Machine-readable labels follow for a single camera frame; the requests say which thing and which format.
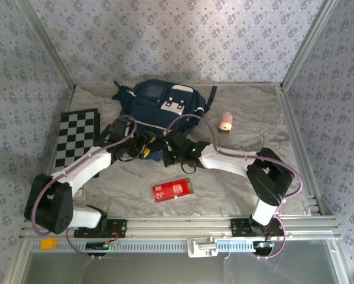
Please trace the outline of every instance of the white clamp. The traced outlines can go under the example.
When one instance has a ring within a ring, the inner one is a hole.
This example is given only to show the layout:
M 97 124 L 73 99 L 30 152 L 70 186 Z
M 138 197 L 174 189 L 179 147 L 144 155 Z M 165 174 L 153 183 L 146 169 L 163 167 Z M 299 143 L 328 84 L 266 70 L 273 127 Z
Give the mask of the white clamp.
M 187 240 L 187 252 L 189 257 L 217 256 L 217 241 L 214 237 L 189 238 Z

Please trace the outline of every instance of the table surface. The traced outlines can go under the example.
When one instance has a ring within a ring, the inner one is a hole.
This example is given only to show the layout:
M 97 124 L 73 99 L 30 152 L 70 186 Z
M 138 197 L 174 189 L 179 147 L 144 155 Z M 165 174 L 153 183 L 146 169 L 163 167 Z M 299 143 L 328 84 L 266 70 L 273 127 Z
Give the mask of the table surface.
M 194 88 L 208 98 L 211 86 Z M 102 131 L 120 113 L 120 103 L 111 100 L 116 91 L 115 86 L 77 86 L 69 111 L 98 108 Z M 268 147 L 297 169 L 274 85 L 219 85 L 211 110 L 204 117 L 217 130 L 221 115 L 226 111 L 233 115 L 233 127 L 229 134 L 217 133 L 220 147 L 240 151 Z M 211 141 L 211 133 L 203 123 L 193 130 L 191 137 Z M 192 196 L 156 204 L 153 185 L 185 177 L 191 179 Z M 298 182 L 294 180 L 289 192 L 297 186 Z M 110 216 L 247 216 L 257 200 L 246 177 L 207 169 L 197 169 L 195 174 L 186 175 L 179 165 L 165 168 L 163 162 L 152 160 L 116 162 L 101 171 L 99 178 L 88 181 L 84 190 L 85 199 L 75 201 L 75 204 L 97 206 Z M 281 213 L 309 214 L 306 193 L 303 191 L 288 200 Z

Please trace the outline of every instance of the floral wallpaper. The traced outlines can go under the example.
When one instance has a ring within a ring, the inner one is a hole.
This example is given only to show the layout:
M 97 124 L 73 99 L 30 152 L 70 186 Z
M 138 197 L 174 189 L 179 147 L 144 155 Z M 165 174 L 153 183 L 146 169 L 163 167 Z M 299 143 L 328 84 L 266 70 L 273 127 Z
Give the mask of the floral wallpaper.
M 339 0 L 288 94 L 354 265 L 354 0 Z
M 322 0 L 31 2 L 81 84 L 280 82 Z
M 16 2 L 0 1 L 0 283 L 31 182 L 48 163 L 68 97 Z

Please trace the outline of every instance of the cable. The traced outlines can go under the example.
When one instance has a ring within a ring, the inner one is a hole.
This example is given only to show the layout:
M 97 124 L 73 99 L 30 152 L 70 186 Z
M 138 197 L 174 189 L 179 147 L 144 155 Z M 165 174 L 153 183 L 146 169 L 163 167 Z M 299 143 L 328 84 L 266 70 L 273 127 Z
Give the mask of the cable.
M 289 198 L 289 197 L 292 197 L 292 196 L 295 196 L 296 194 L 298 194 L 299 192 L 301 192 L 301 190 L 303 189 L 303 180 L 300 176 L 300 174 L 298 173 L 298 171 L 296 171 L 293 167 L 291 167 L 290 165 L 288 164 L 285 164 L 279 160 L 275 160 L 275 159 L 272 159 L 272 158 L 269 158 L 269 157 L 261 157 L 261 156 L 253 156 L 253 155 L 250 155 L 250 156 L 246 156 L 246 155 L 241 155 L 241 154 L 232 154 L 232 153 L 226 153 L 224 151 L 221 151 L 220 149 L 217 148 L 217 144 L 216 144 L 216 133 L 213 131 L 211 125 L 209 125 L 209 123 L 203 118 L 203 117 L 200 117 L 196 114 L 183 114 L 179 117 L 177 117 L 176 119 L 174 119 L 171 124 L 168 126 L 168 128 L 166 129 L 166 133 L 169 132 L 170 128 L 173 126 L 174 123 L 176 123 L 176 121 L 184 118 L 184 117 L 195 117 L 195 118 L 198 118 L 199 120 L 202 120 L 207 126 L 208 128 L 210 129 L 211 133 L 212 133 L 212 144 L 213 144 L 213 148 L 221 155 L 224 155 L 224 156 L 229 156 L 229 157 L 236 157 L 236 158 L 240 158 L 240 159 L 258 159 L 258 160 L 263 160 L 263 161 L 268 161 L 268 162 L 271 162 L 271 163 L 274 163 L 274 164 L 278 164 L 284 168 L 286 168 L 287 170 L 289 170 L 290 172 L 292 172 L 294 174 L 294 176 L 299 180 L 299 186 L 297 188 L 296 191 L 290 193 L 290 194 L 287 194 L 284 199 L 286 198 Z M 285 228 L 284 228 L 284 225 L 283 225 L 283 222 L 282 220 L 277 216 L 277 214 L 279 214 L 279 210 L 282 206 L 283 202 L 281 202 L 281 204 L 277 207 L 277 209 L 275 210 L 275 213 L 274 213 L 274 218 L 277 219 L 279 221 L 279 223 L 281 224 L 282 226 L 282 231 L 283 231 L 283 242 L 282 242 L 282 246 L 280 247 L 280 249 L 274 253 L 273 255 L 271 256 L 258 256 L 258 257 L 262 257 L 262 258 L 272 258 L 274 256 L 277 256 L 281 253 L 282 249 L 284 248 L 284 245 L 285 245 L 285 242 L 286 242 L 286 236 L 285 236 Z
M 131 137 L 134 136 L 135 132 L 136 132 L 136 129 L 137 129 L 137 122 L 135 120 L 134 117 L 130 116 L 130 115 L 121 115 L 120 117 L 118 118 L 129 118 L 130 120 L 132 120 L 134 122 L 134 128 L 132 129 L 131 133 L 129 133 L 126 137 L 124 137 L 122 140 L 119 140 L 115 143 L 112 143 L 112 144 L 109 144 L 107 146 L 104 146 L 100 149 L 97 149 L 95 150 L 93 153 L 91 153 L 90 155 L 86 156 L 84 159 L 82 159 L 81 161 L 78 161 L 73 167 L 71 167 L 69 170 L 65 171 L 65 173 L 62 173 L 60 174 L 59 176 L 57 177 L 54 177 L 48 184 L 45 185 L 45 187 L 41 190 L 41 192 L 39 193 L 37 199 L 35 200 L 35 203 L 34 203 L 34 207 L 32 209 L 32 212 L 31 212 L 31 224 L 32 224 L 32 227 L 34 229 L 34 231 L 40 235 L 40 236 L 46 236 L 46 235 L 49 235 L 49 231 L 44 233 L 44 232 L 41 232 L 39 230 L 39 228 L 37 227 L 36 225 L 36 221 L 35 221 L 35 218 L 36 218 L 36 211 L 37 211 L 37 208 L 39 206 L 39 203 L 41 201 L 41 199 L 43 198 L 44 194 L 47 192 L 47 190 L 51 187 L 52 184 L 54 184 L 55 182 L 57 182 L 59 179 L 63 178 L 63 177 L 66 177 L 69 173 L 71 173 L 72 171 L 74 171 L 75 169 L 77 169 L 81 164 L 83 164 L 85 161 L 91 159 L 92 157 L 98 155 L 100 152 L 103 152 L 109 148 L 112 148 L 112 147 L 115 147 L 119 144 L 122 144 L 124 142 L 126 142 L 127 140 L 129 140 Z M 112 126 L 114 125 L 115 121 L 114 120 L 111 124 L 111 127 L 110 127 L 110 130 L 112 129 Z M 84 254 L 82 253 L 81 251 L 79 251 L 77 248 L 75 248 L 75 246 L 72 244 L 72 242 L 69 240 L 69 235 L 68 235 L 68 230 L 66 230 L 66 239 L 69 243 L 69 245 L 72 247 L 72 249 L 77 252 L 78 254 Z

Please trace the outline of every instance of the metal bracket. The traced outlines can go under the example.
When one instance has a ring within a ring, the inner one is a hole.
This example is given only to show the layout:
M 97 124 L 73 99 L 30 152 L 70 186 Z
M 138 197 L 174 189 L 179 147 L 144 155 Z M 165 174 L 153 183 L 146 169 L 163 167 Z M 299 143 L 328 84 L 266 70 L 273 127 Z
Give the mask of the metal bracket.
M 217 256 L 217 241 L 214 237 L 189 238 L 187 240 L 187 253 L 189 257 Z
M 271 219 L 268 224 L 269 229 L 273 229 L 277 232 L 278 236 L 283 235 L 283 231 L 280 228 L 279 221 L 277 219 Z M 260 235 L 255 234 L 250 226 L 249 218 L 236 218 L 230 220 L 230 229 L 232 230 L 232 237 L 260 237 Z
M 127 230 L 126 219 L 108 219 L 107 227 L 103 234 L 99 230 L 79 228 L 74 231 L 75 238 L 115 238 L 118 233 L 118 238 L 125 238 Z

